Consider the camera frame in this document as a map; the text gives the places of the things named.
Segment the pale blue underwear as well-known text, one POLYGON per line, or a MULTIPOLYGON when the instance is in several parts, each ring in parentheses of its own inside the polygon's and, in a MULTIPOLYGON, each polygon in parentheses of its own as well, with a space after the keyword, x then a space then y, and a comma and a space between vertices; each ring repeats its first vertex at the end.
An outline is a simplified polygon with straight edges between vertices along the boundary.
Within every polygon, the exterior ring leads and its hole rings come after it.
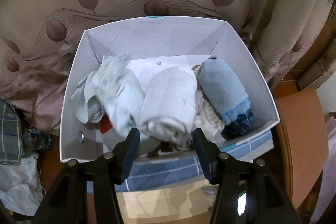
POLYGON ((116 134, 125 139, 137 127, 144 92, 121 57, 104 56, 99 68, 77 83, 70 100, 81 123, 98 123, 106 114, 116 134))

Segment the white patterned underwear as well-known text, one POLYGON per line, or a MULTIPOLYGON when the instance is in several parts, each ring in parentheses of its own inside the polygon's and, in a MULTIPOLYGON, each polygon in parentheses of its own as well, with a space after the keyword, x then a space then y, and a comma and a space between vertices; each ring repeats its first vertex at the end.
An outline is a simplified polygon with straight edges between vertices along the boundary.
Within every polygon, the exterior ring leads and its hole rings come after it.
POLYGON ((187 149, 192 146, 191 133, 194 129, 201 129, 206 139, 210 142, 223 142, 221 136, 225 124, 220 115, 215 111, 212 104, 205 96, 196 73, 200 68, 195 65, 193 68, 175 67, 177 73, 177 82, 181 86, 177 87, 177 95, 181 113, 178 115, 182 118, 181 139, 179 143, 187 149))

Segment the wooden drawer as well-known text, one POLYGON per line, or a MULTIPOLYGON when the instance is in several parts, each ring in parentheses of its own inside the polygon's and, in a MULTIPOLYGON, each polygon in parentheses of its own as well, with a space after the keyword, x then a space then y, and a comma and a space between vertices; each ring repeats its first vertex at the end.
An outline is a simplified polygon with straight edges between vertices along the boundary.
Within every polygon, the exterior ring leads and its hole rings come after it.
POLYGON ((118 193, 125 223, 207 223, 214 186, 202 176, 154 190, 118 193))

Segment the white crumpled fabric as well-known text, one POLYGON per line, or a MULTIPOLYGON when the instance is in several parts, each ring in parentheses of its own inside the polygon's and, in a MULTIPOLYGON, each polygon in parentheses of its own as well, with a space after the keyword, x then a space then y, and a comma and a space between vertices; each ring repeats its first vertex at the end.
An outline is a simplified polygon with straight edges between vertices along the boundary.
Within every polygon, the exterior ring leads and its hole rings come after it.
POLYGON ((43 199, 34 155, 19 165, 1 165, 1 201, 5 208, 21 215, 35 215, 43 199))

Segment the dark patterned fabric bundle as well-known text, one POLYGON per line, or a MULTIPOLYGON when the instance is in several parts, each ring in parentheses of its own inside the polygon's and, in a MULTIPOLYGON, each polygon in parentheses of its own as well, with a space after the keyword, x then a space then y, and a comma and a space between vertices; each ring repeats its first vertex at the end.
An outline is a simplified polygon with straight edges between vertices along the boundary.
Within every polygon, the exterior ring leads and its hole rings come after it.
POLYGON ((51 134, 42 132, 35 127, 29 128, 29 134, 35 151, 50 151, 54 143, 54 137, 51 134))

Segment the blue checked cloth cover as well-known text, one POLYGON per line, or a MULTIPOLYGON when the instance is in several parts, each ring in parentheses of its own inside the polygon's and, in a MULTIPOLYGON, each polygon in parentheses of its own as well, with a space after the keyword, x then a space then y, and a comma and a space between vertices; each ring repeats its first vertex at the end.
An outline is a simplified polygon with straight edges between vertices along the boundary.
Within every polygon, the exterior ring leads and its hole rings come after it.
MULTIPOLYGON (((272 148, 272 133, 268 130, 247 140, 226 145, 220 150, 238 160, 251 161, 272 148)), ((115 190, 118 193, 152 190, 202 179, 204 176, 198 157, 191 155, 179 159, 135 163, 129 177, 122 185, 116 185, 115 190)))

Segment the orange wooden chair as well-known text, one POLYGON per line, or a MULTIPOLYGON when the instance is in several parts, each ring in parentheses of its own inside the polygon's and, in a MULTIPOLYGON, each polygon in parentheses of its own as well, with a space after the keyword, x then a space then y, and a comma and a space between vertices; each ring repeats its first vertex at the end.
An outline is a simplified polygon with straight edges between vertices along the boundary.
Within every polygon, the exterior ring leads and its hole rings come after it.
POLYGON ((315 88, 299 90, 294 81, 281 82, 272 94, 280 123, 272 132, 271 167, 298 209, 313 189, 329 154, 325 118, 315 88))

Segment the green plaid fabric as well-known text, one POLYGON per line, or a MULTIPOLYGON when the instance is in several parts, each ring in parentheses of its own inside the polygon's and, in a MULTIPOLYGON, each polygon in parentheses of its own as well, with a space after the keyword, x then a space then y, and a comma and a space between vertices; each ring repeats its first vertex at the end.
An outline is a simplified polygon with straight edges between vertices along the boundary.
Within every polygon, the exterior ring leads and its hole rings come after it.
POLYGON ((23 158, 31 156, 25 143, 22 122, 15 109, 3 100, 0 111, 1 164, 19 165, 23 158))

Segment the white cardboard storage box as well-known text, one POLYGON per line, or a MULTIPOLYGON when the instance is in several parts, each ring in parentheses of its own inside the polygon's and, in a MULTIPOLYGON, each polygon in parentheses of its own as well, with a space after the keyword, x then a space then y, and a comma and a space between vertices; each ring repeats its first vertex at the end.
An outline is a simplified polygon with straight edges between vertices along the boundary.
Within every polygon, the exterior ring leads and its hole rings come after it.
POLYGON ((60 161, 97 159, 107 148, 95 125, 82 124, 71 109, 77 83, 95 71, 103 56, 122 57, 142 88, 173 66, 192 68, 210 56, 224 60, 242 82, 255 116, 254 129, 233 140, 244 144, 269 131, 280 118, 272 94, 250 51, 224 20, 188 16, 141 17, 84 31, 72 63, 60 122, 60 161))

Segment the beige leaf-print curtain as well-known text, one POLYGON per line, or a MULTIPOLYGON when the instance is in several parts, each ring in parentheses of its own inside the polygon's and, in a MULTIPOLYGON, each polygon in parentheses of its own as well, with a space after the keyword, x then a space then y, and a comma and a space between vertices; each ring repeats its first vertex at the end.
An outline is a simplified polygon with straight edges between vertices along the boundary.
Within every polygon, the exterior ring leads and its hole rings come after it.
POLYGON ((85 30, 141 16, 225 20, 250 46, 266 80, 302 63, 335 0, 1 0, 1 98, 40 130, 60 123, 85 30))

